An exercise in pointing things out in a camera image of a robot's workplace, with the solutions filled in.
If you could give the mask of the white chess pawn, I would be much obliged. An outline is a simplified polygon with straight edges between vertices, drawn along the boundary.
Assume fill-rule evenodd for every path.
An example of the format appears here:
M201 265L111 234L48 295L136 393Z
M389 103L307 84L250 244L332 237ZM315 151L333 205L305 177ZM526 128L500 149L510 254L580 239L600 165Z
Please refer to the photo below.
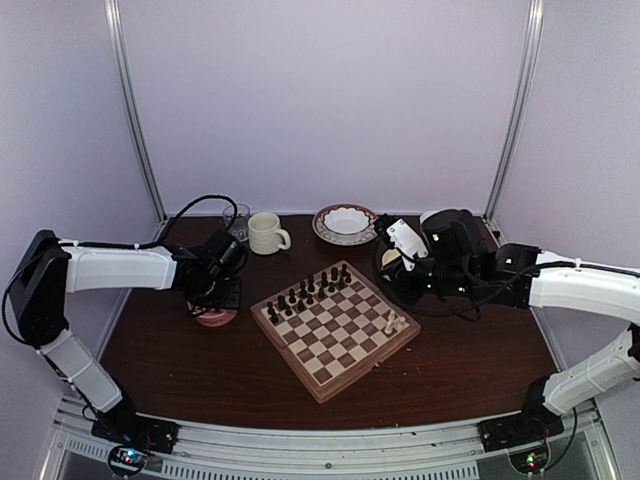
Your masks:
M394 328L398 331L403 330L407 326L406 318L401 316L395 319Z

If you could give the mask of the white chess knight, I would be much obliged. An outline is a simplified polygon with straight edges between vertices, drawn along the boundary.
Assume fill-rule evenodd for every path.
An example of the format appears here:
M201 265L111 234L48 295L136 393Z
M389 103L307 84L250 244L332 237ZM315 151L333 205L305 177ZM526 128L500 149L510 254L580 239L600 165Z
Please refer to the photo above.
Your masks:
M396 314L393 310L391 310L387 317L387 322L384 328L384 333L390 335L394 330Z

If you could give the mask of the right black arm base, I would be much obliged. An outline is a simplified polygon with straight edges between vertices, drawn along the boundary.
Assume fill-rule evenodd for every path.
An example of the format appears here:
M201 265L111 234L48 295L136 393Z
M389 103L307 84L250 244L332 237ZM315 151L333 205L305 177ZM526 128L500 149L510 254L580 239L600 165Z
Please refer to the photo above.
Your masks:
M481 421L480 440L485 452L519 447L564 432L562 419L555 414L520 412Z

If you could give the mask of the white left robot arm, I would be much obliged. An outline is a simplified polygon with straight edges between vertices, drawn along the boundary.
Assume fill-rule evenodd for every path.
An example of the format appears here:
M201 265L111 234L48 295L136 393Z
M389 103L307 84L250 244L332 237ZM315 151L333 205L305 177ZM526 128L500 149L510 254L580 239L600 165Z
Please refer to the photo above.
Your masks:
M234 308L246 248L224 230L204 243L167 240L140 244L62 239L50 230L33 238L2 294L7 332L34 349L97 412L123 444L137 442L144 424L124 388L85 344L88 328L73 330L70 315L115 314L106 307L134 290L177 292L193 309Z

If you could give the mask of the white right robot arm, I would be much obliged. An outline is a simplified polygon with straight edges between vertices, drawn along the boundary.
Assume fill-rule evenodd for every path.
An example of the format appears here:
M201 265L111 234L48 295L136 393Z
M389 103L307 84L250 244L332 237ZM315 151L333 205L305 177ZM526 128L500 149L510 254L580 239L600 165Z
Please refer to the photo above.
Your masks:
M489 250L471 213L448 209L421 216L414 231L381 215L379 239L398 256L377 271L388 298L404 309L425 295L465 297L469 309L498 304L518 309L556 308L627 322L608 345L578 364L531 384L513 419L519 440L535 440L585 400L639 377L639 272L584 262L537 246L505 243Z

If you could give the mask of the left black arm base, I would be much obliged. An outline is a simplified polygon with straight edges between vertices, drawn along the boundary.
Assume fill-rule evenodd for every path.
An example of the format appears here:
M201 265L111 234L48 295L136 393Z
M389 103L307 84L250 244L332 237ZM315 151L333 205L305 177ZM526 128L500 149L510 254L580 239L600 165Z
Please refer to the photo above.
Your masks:
M173 452L178 432L179 426L172 421L139 415L129 418L100 415L91 427L94 437L162 454Z

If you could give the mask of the pink cat-ear bowl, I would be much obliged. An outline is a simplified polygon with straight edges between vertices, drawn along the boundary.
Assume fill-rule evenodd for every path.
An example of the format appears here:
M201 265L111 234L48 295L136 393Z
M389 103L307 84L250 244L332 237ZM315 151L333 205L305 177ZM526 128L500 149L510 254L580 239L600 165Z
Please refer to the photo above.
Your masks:
M229 324L238 314L237 310L198 309L191 316L198 324L208 328L218 328Z

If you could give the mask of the white floral small bowl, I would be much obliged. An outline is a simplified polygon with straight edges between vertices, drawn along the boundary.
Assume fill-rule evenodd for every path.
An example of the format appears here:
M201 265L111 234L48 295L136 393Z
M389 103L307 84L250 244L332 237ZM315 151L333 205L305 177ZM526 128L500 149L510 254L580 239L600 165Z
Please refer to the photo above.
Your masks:
M437 211L424 212L423 214L420 215L419 223L423 224L426 220L428 220L429 218L431 218L435 214L437 214Z

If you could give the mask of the clear drinking glass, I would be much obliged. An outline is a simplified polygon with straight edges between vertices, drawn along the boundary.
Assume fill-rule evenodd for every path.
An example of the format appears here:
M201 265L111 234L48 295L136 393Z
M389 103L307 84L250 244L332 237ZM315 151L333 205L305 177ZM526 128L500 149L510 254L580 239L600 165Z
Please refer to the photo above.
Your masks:
M250 207L238 203L236 206L228 206L222 212L222 218L226 230L239 242L247 242L249 238L248 222L251 217Z

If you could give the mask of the cream ribbed mug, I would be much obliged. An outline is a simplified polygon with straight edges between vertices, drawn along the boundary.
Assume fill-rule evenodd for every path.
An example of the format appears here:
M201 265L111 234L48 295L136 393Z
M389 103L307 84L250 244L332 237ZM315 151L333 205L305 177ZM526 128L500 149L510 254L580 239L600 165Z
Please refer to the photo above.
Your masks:
M290 234L281 227L280 218L270 212L252 215L248 221L250 250L261 256L291 248Z

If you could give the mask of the white scalloped bowl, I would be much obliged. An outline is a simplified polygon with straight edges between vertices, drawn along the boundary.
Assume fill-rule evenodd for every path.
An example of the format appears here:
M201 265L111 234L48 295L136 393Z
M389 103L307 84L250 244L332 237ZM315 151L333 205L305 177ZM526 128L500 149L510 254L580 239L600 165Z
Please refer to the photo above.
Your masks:
M367 228L369 216L357 208L340 207L326 213L323 223L337 234L353 235Z

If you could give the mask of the patterned brown rim plate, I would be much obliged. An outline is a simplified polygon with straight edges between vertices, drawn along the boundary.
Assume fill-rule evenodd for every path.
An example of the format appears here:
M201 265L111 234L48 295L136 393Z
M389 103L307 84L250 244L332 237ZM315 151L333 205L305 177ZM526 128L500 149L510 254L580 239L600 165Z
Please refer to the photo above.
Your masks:
M378 215L366 207L337 204L325 207L312 220L314 233L323 241L341 247L360 246L376 237Z

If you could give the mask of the right aluminium frame post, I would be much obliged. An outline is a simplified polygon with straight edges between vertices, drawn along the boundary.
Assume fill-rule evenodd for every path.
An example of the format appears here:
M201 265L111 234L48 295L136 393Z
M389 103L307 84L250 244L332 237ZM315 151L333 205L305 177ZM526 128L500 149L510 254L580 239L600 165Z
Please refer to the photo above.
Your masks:
M496 223L500 200L503 196L509 170L517 150L522 129L526 104L534 82L544 25L545 1L531 0L527 15L519 73L517 77L512 107L507 122L497 170L483 214L489 225Z

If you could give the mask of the aluminium frame post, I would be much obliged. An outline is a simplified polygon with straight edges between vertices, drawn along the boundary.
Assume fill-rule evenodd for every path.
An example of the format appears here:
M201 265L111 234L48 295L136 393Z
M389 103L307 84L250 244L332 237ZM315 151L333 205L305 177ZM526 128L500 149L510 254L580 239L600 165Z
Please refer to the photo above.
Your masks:
M131 78L131 71L126 51L126 41L122 23L121 2L117 0L105 0L104 7L106 13L107 29L112 44L116 69L118 72L120 88L124 101L126 119L134 147L135 157L140 167L143 184L150 198L155 216L159 222L164 222L167 219L167 214L160 196L158 183L149 157L141 117L135 98L133 81Z
M544 25L545 1L531 0L527 15L519 73L517 77L512 107L507 122L497 170L483 214L489 225L496 223L500 200L503 196L509 170L517 150L522 129L526 104L534 82Z

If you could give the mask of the front aluminium rail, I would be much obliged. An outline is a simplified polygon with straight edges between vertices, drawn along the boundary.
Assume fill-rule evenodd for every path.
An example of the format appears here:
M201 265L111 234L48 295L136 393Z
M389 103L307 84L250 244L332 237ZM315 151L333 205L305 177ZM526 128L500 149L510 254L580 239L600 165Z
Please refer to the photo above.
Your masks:
M59 403L34 479L117 479L114 445L91 435L83 403ZM490 416L417 427L278 430L171 420L172 453L154 453L132 479L623 479L593 402L564 418L566 431L538 445L487 452L478 423ZM516 453L549 447L551 470L528 477Z

